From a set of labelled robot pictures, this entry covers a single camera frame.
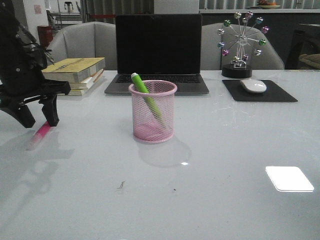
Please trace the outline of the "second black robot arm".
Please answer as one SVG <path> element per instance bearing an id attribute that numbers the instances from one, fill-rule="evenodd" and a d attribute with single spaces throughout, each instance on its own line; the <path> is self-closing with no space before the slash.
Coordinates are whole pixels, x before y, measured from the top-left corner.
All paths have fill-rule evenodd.
<path id="1" fill-rule="evenodd" d="M 67 95 L 70 84 L 45 78 L 50 54 L 15 16 L 10 0 L 0 2 L 0 109 L 25 128 L 35 119 L 27 104 L 38 101 L 49 126 L 59 123 L 57 95 Z"/>

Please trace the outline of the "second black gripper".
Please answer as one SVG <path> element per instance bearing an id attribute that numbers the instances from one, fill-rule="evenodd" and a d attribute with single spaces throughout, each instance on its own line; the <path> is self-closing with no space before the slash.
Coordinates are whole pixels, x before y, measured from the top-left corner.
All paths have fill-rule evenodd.
<path id="1" fill-rule="evenodd" d="M 0 109 L 11 115 L 25 128 L 31 128 L 35 119 L 26 104 L 39 101 L 42 113 L 51 127 L 60 121 L 57 112 L 57 94 L 71 91 L 67 81 L 46 79 L 39 65 L 30 66 L 22 59 L 0 62 Z"/>

